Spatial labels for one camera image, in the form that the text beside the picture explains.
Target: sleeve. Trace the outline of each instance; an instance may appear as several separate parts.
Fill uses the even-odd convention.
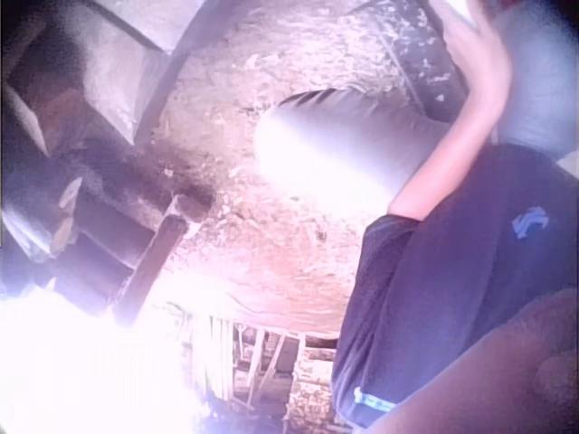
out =
[[[365,231],[356,273],[332,372],[334,407],[346,420],[355,406],[355,388],[374,340],[375,324],[398,262],[420,223],[385,215]]]

